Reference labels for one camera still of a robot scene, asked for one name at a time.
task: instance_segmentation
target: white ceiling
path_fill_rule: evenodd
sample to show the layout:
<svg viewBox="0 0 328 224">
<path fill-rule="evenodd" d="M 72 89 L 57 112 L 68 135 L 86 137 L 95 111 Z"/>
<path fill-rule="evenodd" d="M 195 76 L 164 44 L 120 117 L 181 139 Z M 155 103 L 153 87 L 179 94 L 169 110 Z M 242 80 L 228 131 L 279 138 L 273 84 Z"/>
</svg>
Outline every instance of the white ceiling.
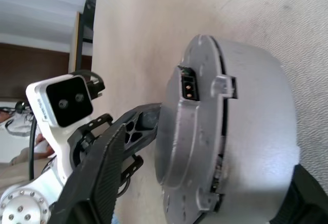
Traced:
<svg viewBox="0 0 328 224">
<path fill-rule="evenodd" d="M 69 44 L 86 0 L 0 0 L 0 34 Z"/>
</svg>

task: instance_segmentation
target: person's hand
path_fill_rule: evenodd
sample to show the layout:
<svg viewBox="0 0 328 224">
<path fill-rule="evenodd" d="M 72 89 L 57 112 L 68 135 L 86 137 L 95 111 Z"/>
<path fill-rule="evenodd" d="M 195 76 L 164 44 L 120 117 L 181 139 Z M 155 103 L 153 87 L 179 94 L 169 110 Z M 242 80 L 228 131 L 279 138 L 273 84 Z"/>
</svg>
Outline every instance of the person's hand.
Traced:
<svg viewBox="0 0 328 224">
<path fill-rule="evenodd" d="M 8 120 L 10 118 L 10 114 L 4 111 L 0 111 L 0 123 L 3 123 L 4 121 Z"/>
<path fill-rule="evenodd" d="M 35 146 L 37 146 L 37 145 L 38 145 L 39 143 L 41 143 L 43 140 L 45 140 L 45 138 L 42 136 L 42 134 L 39 134 L 39 135 L 36 137 L 36 139 L 35 139 Z M 54 150 L 53 150 L 52 147 L 48 144 L 45 153 L 35 153 L 35 154 L 34 154 L 34 160 L 47 158 L 48 156 L 51 156 L 53 153 L 55 153 Z"/>
</svg>

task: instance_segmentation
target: beige carpet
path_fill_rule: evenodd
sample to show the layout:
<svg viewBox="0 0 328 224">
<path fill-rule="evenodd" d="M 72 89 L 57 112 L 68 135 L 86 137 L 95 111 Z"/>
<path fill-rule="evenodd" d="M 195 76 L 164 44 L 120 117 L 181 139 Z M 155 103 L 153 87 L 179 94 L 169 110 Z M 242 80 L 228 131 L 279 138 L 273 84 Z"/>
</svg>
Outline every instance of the beige carpet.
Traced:
<svg viewBox="0 0 328 224">
<path fill-rule="evenodd" d="M 327 18 L 328 0 L 97 0 L 92 68 L 106 91 L 96 114 L 118 118 L 161 101 L 196 34 L 259 46 L 281 60 L 291 81 L 302 164 L 328 191 Z M 142 155 L 146 163 L 116 213 L 123 224 L 165 223 L 153 148 Z"/>
</svg>

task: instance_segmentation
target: black camera face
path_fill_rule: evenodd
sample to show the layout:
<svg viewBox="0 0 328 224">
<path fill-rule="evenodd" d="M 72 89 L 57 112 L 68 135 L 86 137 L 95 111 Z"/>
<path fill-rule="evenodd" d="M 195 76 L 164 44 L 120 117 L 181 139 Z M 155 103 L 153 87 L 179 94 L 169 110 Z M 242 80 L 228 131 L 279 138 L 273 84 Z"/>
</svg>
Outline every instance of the black camera face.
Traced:
<svg viewBox="0 0 328 224">
<path fill-rule="evenodd" d="M 81 77 L 50 84 L 46 92 L 57 123 L 61 127 L 67 127 L 93 111 L 87 86 Z"/>
</svg>

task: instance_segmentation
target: camera lens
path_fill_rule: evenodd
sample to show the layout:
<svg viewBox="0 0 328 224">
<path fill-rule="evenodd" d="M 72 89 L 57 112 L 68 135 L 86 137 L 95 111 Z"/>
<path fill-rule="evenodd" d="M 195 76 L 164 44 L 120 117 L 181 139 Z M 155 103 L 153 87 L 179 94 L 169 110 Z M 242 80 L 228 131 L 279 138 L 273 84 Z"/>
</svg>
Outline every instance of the camera lens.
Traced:
<svg viewBox="0 0 328 224">
<path fill-rule="evenodd" d="M 76 100 L 78 103 L 82 102 L 82 101 L 84 100 L 84 96 L 83 96 L 83 94 L 81 94 L 81 93 L 77 93 L 76 96 L 75 96 L 75 100 Z"/>
<path fill-rule="evenodd" d="M 60 109 L 66 109 L 68 107 L 68 101 L 66 99 L 61 99 L 58 103 Z"/>
</svg>

